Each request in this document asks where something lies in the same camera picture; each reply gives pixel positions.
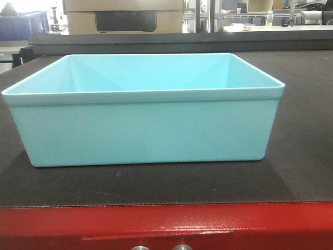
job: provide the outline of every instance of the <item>bottle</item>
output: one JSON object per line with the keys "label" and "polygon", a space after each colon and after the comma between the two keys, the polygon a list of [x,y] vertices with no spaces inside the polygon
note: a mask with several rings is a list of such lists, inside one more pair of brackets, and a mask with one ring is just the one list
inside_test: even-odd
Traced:
{"label": "bottle", "polygon": [[273,26],[273,11],[270,10],[266,18],[266,28],[271,28],[272,26]]}

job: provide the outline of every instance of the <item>cardboard box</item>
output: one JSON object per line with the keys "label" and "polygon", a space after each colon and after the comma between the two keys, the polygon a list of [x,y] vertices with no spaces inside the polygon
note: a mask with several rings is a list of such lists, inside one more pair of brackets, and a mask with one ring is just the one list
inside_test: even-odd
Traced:
{"label": "cardboard box", "polygon": [[273,9],[283,9],[284,0],[273,0]]}
{"label": "cardboard box", "polygon": [[66,0],[67,11],[181,10],[183,0]]}
{"label": "cardboard box", "polygon": [[248,13],[267,12],[273,9],[273,0],[248,0]]}
{"label": "cardboard box", "polygon": [[[146,31],[99,32],[96,28],[94,11],[67,12],[69,34],[142,34]],[[152,33],[181,33],[182,11],[157,12],[157,27]]]}

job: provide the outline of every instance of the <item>blue container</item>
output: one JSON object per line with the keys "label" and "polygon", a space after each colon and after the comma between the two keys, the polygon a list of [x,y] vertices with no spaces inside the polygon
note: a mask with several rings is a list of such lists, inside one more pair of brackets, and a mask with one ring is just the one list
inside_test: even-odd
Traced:
{"label": "blue container", "polygon": [[29,35],[49,31],[46,11],[24,12],[16,17],[0,16],[0,41],[25,41]]}
{"label": "blue container", "polygon": [[283,90],[232,54],[69,55],[2,94],[46,167],[259,160]]}

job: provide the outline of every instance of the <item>screw head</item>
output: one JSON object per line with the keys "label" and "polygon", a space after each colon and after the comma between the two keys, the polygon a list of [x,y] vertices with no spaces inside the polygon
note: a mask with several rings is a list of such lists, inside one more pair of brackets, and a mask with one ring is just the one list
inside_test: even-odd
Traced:
{"label": "screw head", "polygon": [[192,250],[192,248],[188,245],[178,245],[173,250]]}
{"label": "screw head", "polygon": [[149,249],[146,248],[145,246],[135,246],[134,248],[132,248],[132,250],[149,250]]}

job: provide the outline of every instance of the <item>red metal surface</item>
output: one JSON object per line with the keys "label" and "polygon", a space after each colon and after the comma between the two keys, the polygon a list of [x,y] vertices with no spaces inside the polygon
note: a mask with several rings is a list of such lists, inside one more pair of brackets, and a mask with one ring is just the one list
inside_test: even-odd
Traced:
{"label": "red metal surface", "polygon": [[333,249],[333,203],[0,209],[0,249]]}

